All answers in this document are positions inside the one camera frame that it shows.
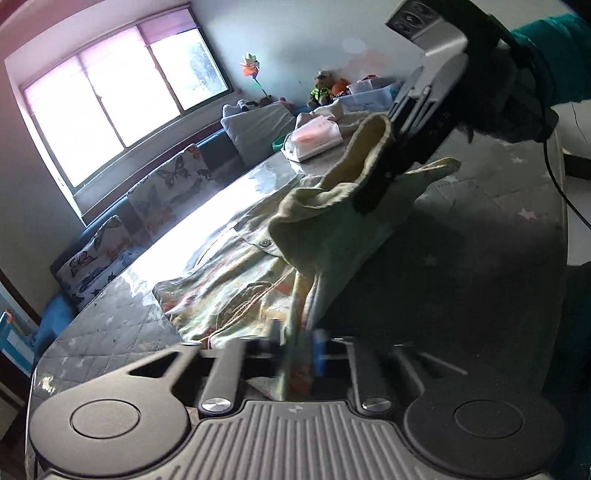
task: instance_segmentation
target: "butterfly print cushion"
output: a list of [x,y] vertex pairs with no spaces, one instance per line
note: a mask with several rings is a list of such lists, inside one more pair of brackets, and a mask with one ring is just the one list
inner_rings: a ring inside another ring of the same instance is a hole
[[80,290],[102,273],[124,251],[134,245],[131,235],[117,215],[109,218],[76,255],[57,272],[62,287],[70,294]]
[[144,251],[143,248],[133,245],[117,255],[113,263],[108,267],[104,269],[102,269],[102,267],[97,268],[97,270],[100,270],[98,274],[96,274],[95,271],[90,272],[87,277],[78,284],[78,291],[74,291],[71,294],[72,300],[76,304],[78,310],[82,311],[84,307],[94,300],[109,283],[117,278],[117,276],[129,267],[142,253],[144,253]]
[[127,198],[156,240],[220,190],[191,145],[138,182]]

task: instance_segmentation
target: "window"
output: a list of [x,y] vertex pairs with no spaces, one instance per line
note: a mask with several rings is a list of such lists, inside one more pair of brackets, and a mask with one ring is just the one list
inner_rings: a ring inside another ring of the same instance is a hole
[[76,191],[141,140],[229,92],[188,7],[125,27],[22,88]]

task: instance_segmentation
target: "metal bolt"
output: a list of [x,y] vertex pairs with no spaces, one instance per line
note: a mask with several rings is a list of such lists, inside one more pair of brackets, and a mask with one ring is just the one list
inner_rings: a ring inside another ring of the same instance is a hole
[[203,410],[210,411],[212,413],[222,413],[226,410],[230,410],[232,403],[227,398],[210,398],[201,404]]
[[390,402],[386,398],[375,397],[368,398],[361,404],[361,406],[364,410],[367,410],[368,412],[382,413],[392,408],[392,402]]

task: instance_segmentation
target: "teal sleeve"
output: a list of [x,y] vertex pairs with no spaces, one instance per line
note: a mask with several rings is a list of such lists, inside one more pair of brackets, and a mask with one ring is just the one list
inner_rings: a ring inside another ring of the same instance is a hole
[[548,105],[591,99],[591,27],[574,14],[513,30],[534,53]]

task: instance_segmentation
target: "window frame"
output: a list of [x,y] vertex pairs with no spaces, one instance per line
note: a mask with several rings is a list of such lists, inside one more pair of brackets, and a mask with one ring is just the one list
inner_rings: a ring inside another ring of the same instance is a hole
[[[189,10],[189,14],[191,15],[191,18],[193,19],[193,21],[195,22],[195,26],[197,31],[199,32],[199,34],[201,35],[202,39],[203,39],[203,43],[205,43],[205,46],[207,48],[207,50],[209,51],[210,55],[212,56],[213,61],[215,62],[215,65],[220,73],[220,75],[222,76],[223,81],[226,84],[226,90],[224,90],[223,92],[218,93],[217,95],[214,95],[210,98],[208,98],[207,100],[204,100],[203,102],[198,103],[197,105],[193,105],[191,108],[185,110],[183,109],[176,93],[174,93],[174,90],[172,88],[172,86],[170,85],[170,82],[168,81],[168,79],[166,78],[166,75],[164,74],[164,71],[162,70],[162,67],[160,66],[160,63],[158,62],[156,56],[154,55],[154,52],[152,50],[151,45],[147,44],[146,39],[145,39],[145,35],[144,32],[142,31],[141,28],[138,28],[139,34],[141,35],[142,39],[144,40],[144,44],[145,48],[148,50],[148,53],[150,54],[150,57],[152,58],[152,61],[154,62],[154,65],[156,66],[156,70],[158,70],[160,76],[162,77],[162,80],[164,81],[166,88],[170,94],[170,96],[172,97],[174,103],[176,104],[178,111],[180,112],[179,115],[177,115],[176,117],[174,117],[172,120],[166,122],[163,125],[160,125],[160,127],[156,128],[155,130],[152,130],[150,133],[148,133],[146,136],[140,138],[138,141],[136,141],[135,143],[133,143],[132,145],[130,145],[129,147],[125,146],[125,143],[123,142],[119,132],[117,131],[117,128],[115,127],[115,125],[113,124],[111,117],[109,116],[108,112],[106,111],[105,107],[103,106],[103,103],[100,99],[100,97],[96,94],[95,92],[95,87],[94,85],[92,85],[92,82],[90,82],[90,79],[88,78],[88,73],[86,71],[86,68],[84,68],[84,64],[82,62],[82,60],[80,59],[80,53],[83,52],[84,50],[86,50],[87,48],[92,47],[93,45],[96,45],[97,43],[100,43],[101,41],[113,37],[115,35],[117,35],[117,33],[120,33],[124,30],[127,30],[129,28],[132,27],[137,27],[138,25],[142,24],[143,22],[146,22],[148,20],[153,20],[154,18],[158,18],[158,17],[162,17],[163,15],[167,15],[169,13],[173,13],[173,12],[177,12],[177,11],[181,11],[181,10]],[[82,66],[82,70],[86,76],[86,78],[88,79],[90,86],[93,90],[93,92],[95,92],[95,96],[96,96],[96,100],[99,103],[101,109],[103,110],[109,124],[111,125],[111,128],[113,129],[113,131],[115,132],[115,135],[117,136],[117,138],[119,139],[119,141],[121,142],[121,145],[123,146],[123,150],[115,157],[111,158],[108,162],[106,162],[103,166],[101,166],[100,168],[98,168],[97,170],[95,170],[95,172],[90,175],[88,178],[86,178],[83,182],[81,182],[79,185],[77,185],[76,187],[74,187],[70,181],[70,179],[68,178],[68,176],[66,175],[65,171],[62,169],[60,162],[58,161],[57,157],[55,156],[55,154],[53,153],[53,150],[51,149],[51,146],[49,144],[49,142],[47,141],[47,138],[45,137],[43,130],[41,129],[37,118],[35,117],[35,114],[33,113],[33,110],[31,109],[31,106],[29,105],[28,101],[27,101],[27,96],[25,95],[25,90],[27,88],[29,88],[33,83],[35,83],[37,80],[39,80],[40,78],[42,78],[43,76],[45,76],[47,73],[49,73],[50,71],[52,71],[54,68],[56,68],[57,66],[61,65],[62,63],[64,63],[65,61],[68,61],[72,58],[77,58],[77,61],[80,63],[80,65]],[[84,188],[85,186],[87,186],[89,183],[91,183],[98,175],[100,175],[102,172],[104,172],[107,168],[109,168],[111,165],[113,165],[114,163],[116,163],[118,160],[120,160],[122,157],[124,157],[125,155],[127,155],[131,150],[133,150],[134,148],[136,148],[137,146],[139,146],[140,144],[142,144],[143,142],[145,142],[147,139],[149,139],[150,137],[153,137],[154,135],[157,135],[160,131],[164,130],[165,128],[169,127],[170,125],[180,121],[181,119],[183,119],[186,116],[191,115],[192,113],[195,113],[196,111],[198,111],[201,108],[204,108],[205,106],[209,105],[210,103],[216,102],[217,100],[219,100],[220,98],[223,98],[227,95],[230,95],[231,93],[233,93],[235,90],[230,82],[230,78],[228,77],[228,74],[226,73],[226,70],[223,68],[223,65],[221,64],[219,57],[217,56],[216,52],[214,51],[211,43],[209,42],[209,39],[207,38],[207,35],[205,34],[205,32],[203,31],[203,27],[202,25],[199,23],[199,21],[197,20],[197,17],[195,16],[195,13],[193,12],[193,8],[191,6],[191,4],[183,4],[183,5],[179,5],[177,7],[174,8],[169,8],[166,10],[163,10],[161,12],[158,12],[156,14],[153,15],[149,15],[147,17],[143,17],[139,20],[136,20],[132,23],[129,23],[127,25],[124,25],[123,27],[119,27],[115,30],[112,30],[104,35],[101,35],[100,37],[96,38],[95,40],[86,43],[85,45],[75,49],[75,51],[73,51],[72,53],[59,58],[57,61],[53,62],[50,64],[50,66],[44,70],[42,70],[39,74],[35,75],[34,77],[30,78],[29,80],[27,80],[25,83],[23,83],[20,87],[19,90],[21,92],[22,98],[25,102],[25,105],[27,107],[27,113],[29,114],[29,116],[31,117],[31,120],[33,121],[33,124],[35,125],[35,129],[37,130],[37,133],[39,134],[41,141],[43,142],[43,145],[45,146],[47,152],[49,153],[49,156],[51,158],[51,161],[53,162],[53,164],[55,165],[55,167],[57,168],[58,172],[60,173],[63,181],[65,182],[66,186],[68,187],[68,189],[71,191],[72,194],[76,194],[79,190],[81,190],[82,188]]]

